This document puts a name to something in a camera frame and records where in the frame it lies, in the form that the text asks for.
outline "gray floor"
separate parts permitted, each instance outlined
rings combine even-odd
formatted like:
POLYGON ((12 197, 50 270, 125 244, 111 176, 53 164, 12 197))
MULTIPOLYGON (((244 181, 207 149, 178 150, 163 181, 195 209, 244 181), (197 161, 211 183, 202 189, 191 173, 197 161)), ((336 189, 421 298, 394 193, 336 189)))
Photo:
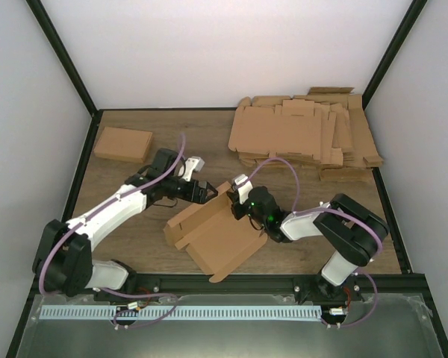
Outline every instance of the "gray floor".
MULTIPOLYGON (((109 321, 41 321, 35 307, 19 357, 442 357, 420 298, 379 297, 369 320, 341 330, 309 322, 165 321, 115 331, 109 321)), ((227 300, 221 296, 216 304, 227 300)), ((203 301, 188 297, 182 303, 203 301)), ((370 305, 352 304, 348 319, 370 305)))

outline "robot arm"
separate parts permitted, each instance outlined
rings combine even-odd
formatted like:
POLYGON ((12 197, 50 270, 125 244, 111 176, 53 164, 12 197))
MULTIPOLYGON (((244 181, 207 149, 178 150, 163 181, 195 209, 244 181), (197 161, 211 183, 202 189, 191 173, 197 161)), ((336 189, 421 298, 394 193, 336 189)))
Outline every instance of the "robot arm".
POLYGON ((212 185, 192 179, 192 173, 199 172, 204 166, 204 161, 199 157, 188 158, 178 176, 172 172, 148 188, 125 195, 162 175, 177 156, 174 151, 160 149, 150 166, 128 178, 124 185, 97 207, 66 223, 58 220, 49 222, 43 231, 33 271, 39 274, 56 242, 72 227, 82 224, 55 255, 46 272, 46 284, 70 297, 86 288, 120 289, 131 269, 116 261, 101 262, 91 257, 94 249, 109 233, 165 196, 197 204, 204 204, 217 196, 212 185))
POLYGON ((386 223, 368 209, 344 194, 336 195, 329 203, 302 213, 282 210, 265 186, 253 188, 247 176, 233 180, 235 191, 229 192, 232 212, 236 219, 245 215, 257 222, 276 242, 293 242, 309 236, 324 235, 336 252, 323 266, 319 277, 333 287, 342 285, 358 267, 366 266, 378 251, 375 239, 362 227, 325 208, 350 215, 370 227, 380 242, 388 235, 386 223))

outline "white vent grille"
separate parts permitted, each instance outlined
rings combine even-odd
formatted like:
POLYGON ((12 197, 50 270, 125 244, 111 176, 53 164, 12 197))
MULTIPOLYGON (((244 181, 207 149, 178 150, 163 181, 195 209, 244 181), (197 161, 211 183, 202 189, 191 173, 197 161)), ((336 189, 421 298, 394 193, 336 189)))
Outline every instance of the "white vent grille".
MULTIPOLYGON (((149 306, 144 310, 123 313, 118 319, 149 321, 166 313, 169 306, 149 306)), ((43 305, 40 319, 109 320, 116 314, 110 306, 43 305)), ((319 321, 319 306, 178 306, 168 321, 319 321)))

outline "wooden tabletop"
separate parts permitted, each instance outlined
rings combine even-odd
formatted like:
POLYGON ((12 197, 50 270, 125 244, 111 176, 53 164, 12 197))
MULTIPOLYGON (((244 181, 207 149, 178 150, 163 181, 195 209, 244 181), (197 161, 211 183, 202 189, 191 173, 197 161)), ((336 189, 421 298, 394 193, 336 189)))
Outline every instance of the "wooden tabletop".
MULTIPOLYGON (((202 157, 205 166, 196 178, 219 186, 236 175, 250 174, 237 154, 228 149, 232 110, 112 110, 105 111, 98 135, 105 126, 129 128, 154 133, 149 162, 159 148, 178 149, 180 132, 185 132, 185 155, 202 157)), ((91 154, 81 185, 74 216, 81 215, 112 195, 140 164, 106 160, 91 154)), ((329 201, 343 192, 381 217, 385 217, 376 185, 372 183, 321 182, 315 169, 298 169, 301 195, 298 210, 329 201)), ((283 208, 290 208, 296 184, 289 169, 263 168, 252 180, 255 186, 265 185, 283 208)), ((138 272, 199 273, 199 267, 186 251, 169 247, 163 228, 167 220, 189 203, 179 201, 174 208, 150 207, 111 233, 93 252, 97 260, 120 260, 138 272)), ((399 274, 393 243, 388 237, 383 252, 367 271, 374 274, 399 274)), ((324 237, 302 239, 291 244, 267 244, 235 272, 248 274, 316 274, 335 250, 324 237)))

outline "black metal frame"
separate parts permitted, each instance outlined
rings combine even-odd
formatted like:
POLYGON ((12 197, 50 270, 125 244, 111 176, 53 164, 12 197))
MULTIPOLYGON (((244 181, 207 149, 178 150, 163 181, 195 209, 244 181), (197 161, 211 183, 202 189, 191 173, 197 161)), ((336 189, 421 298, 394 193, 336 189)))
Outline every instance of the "black metal frame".
MULTIPOLYGON (((102 118, 103 110, 97 110, 93 100, 91 99, 83 81, 78 74, 71 58, 68 55, 63 43, 58 36, 52 21, 48 17, 45 8, 40 0, 26 0, 39 22, 43 32, 48 38, 52 48, 62 63, 66 73, 70 77, 76 91, 80 95, 84 105, 91 115, 90 129, 87 133, 86 142, 76 169, 75 177, 72 182, 72 188, 69 192, 69 197, 66 202, 65 210, 63 212, 63 220, 72 217, 75 208, 78 194, 81 188, 81 183, 86 172, 88 160, 91 155, 93 144, 95 142, 98 127, 102 118)), ((405 38, 411 30, 413 24, 417 21, 422 9, 426 4, 426 0, 413 0, 405 17, 400 23, 390 45, 380 61, 371 81, 363 94, 364 108, 369 104, 370 99, 375 93, 377 87, 382 81, 385 73, 389 69, 393 59, 402 46, 405 38)), ((143 110, 235 110, 232 107, 223 108, 172 108, 172 109, 156 109, 143 108, 143 110)), ((448 340, 441 324, 438 311, 433 302, 432 294, 429 291, 428 283, 424 274, 415 274, 412 272, 411 264, 403 244, 402 237, 396 223, 395 215, 385 189, 382 179, 382 174, 379 169, 373 170, 373 177, 376 182, 377 190, 379 191, 380 200, 385 212, 387 223, 391 229, 391 237, 395 246, 396 255, 399 260, 399 265, 402 274, 380 274, 373 275, 376 285, 380 292, 383 293, 419 293, 423 296, 426 306, 433 312, 432 324, 438 336, 438 341, 441 350, 445 357, 448 357, 448 340)), ((270 275, 270 274, 254 274, 254 275, 237 275, 232 274, 220 283, 209 283, 208 277, 203 274, 138 274, 137 279, 140 286, 154 287, 158 286, 160 292, 172 292, 177 295, 189 294, 249 294, 249 293, 267 293, 267 294, 292 294, 295 282, 303 277, 309 278, 313 275, 270 275)), ((364 277, 357 277, 358 285, 361 287, 361 292, 372 292, 372 286, 364 277)), ((25 307, 22 316, 17 325, 15 334, 13 336, 7 357, 16 356, 19 348, 19 343, 22 338, 23 330, 25 328, 28 315, 31 310, 34 296, 38 294, 37 279, 35 278, 28 298, 25 302, 25 307)))

